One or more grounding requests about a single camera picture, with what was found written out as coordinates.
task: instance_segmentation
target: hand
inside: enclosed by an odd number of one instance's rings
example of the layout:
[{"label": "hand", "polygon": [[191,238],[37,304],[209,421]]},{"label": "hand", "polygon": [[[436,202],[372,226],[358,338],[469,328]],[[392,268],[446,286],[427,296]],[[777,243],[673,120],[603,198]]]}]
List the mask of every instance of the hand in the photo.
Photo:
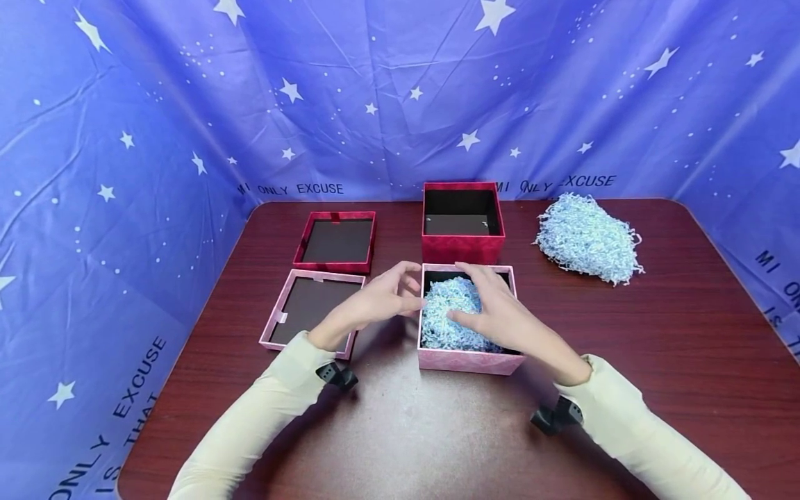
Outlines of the hand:
[{"label": "hand", "polygon": [[422,266],[415,262],[398,262],[336,306],[308,333],[309,341],[320,349],[331,351],[353,330],[362,330],[370,323],[398,314],[413,316],[425,301],[419,297],[422,289],[419,282],[409,273],[420,270]]},{"label": "hand", "polygon": [[447,315],[492,342],[538,359],[550,369],[556,382],[575,386],[589,380],[591,366],[554,331],[540,322],[509,290],[508,285],[486,266],[456,262],[470,276],[481,297],[482,312],[468,314],[452,310]]}]

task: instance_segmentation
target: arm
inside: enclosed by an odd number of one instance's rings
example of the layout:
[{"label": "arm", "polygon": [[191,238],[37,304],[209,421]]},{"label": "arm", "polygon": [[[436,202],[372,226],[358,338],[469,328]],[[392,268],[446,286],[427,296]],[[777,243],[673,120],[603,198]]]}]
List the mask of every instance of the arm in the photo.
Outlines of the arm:
[{"label": "arm", "polygon": [[183,464],[170,500],[230,498],[275,436],[316,403],[325,383],[316,370],[333,358],[353,330],[396,314],[413,315],[424,301],[409,272],[419,264],[400,262],[336,306],[311,332],[301,332],[255,383],[217,420]]},{"label": "arm", "polygon": [[315,371],[333,358],[299,333],[200,441],[170,500],[229,498],[275,436],[316,403],[325,383]]},{"label": "arm", "polygon": [[642,393],[601,358],[579,357],[540,322],[491,269],[461,262],[483,311],[450,318],[497,344],[538,360],[561,394],[578,404],[583,429],[661,500],[750,498],[720,466],[650,412]]}]

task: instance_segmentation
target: wooden table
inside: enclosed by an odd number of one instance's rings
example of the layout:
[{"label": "wooden table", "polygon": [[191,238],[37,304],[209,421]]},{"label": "wooden table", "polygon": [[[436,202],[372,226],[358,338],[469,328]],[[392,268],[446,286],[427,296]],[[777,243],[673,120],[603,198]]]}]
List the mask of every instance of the wooden table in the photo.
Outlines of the wooden table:
[{"label": "wooden table", "polygon": [[[797,498],[800,370],[690,213],[666,200],[602,202],[644,237],[646,274],[613,288],[558,269],[530,245],[548,203],[502,204],[502,263],[514,266],[520,300],[576,350],[611,361],[753,498]],[[310,210],[377,212],[373,274],[420,261],[420,203],[260,206],[122,469],[125,500],[164,498],[205,432],[274,358],[258,337]],[[555,400],[530,360],[508,378],[420,371],[404,321],[360,333],[354,394],[323,391],[236,498],[652,498],[580,429],[546,438],[528,423]]]}]

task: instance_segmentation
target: gift box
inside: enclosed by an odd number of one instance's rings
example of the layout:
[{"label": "gift box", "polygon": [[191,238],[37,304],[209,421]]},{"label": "gift box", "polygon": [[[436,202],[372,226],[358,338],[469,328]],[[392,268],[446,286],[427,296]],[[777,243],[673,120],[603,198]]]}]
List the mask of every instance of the gift box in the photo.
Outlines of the gift box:
[{"label": "gift box", "polygon": [[422,260],[496,264],[506,240],[494,182],[426,182]]},{"label": "gift box", "polygon": [[[282,350],[298,332],[311,330],[333,308],[358,292],[365,280],[352,274],[292,269],[258,343],[267,349]],[[355,331],[350,332],[337,346],[337,359],[350,359],[355,335]]]},{"label": "gift box", "polygon": [[[490,268],[500,274],[511,293],[516,297],[517,288],[514,284],[514,268],[511,266],[490,266]],[[430,290],[431,283],[443,282],[457,276],[470,279],[466,273],[450,264],[422,264],[423,297]],[[417,336],[417,356],[420,369],[511,375],[525,361],[524,354],[508,349],[503,349],[500,353],[485,353],[470,350],[444,350],[422,347],[423,321],[423,316],[420,314]]]},{"label": "gift box", "polygon": [[369,274],[375,212],[311,212],[294,253],[295,269]]}]

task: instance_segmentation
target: left hand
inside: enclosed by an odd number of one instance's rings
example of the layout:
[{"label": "left hand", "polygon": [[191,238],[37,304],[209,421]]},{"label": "left hand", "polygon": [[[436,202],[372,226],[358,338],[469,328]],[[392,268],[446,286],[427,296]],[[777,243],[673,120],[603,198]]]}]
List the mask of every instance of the left hand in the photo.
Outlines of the left hand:
[{"label": "left hand", "polygon": [[370,323],[398,314],[415,314],[424,307],[425,301],[418,296],[422,288],[410,273],[420,270],[422,266],[416,262],[398,262],[336,306],[308,333],[309,342],[319,349],[333,351],[353,330],[362,330]]}]

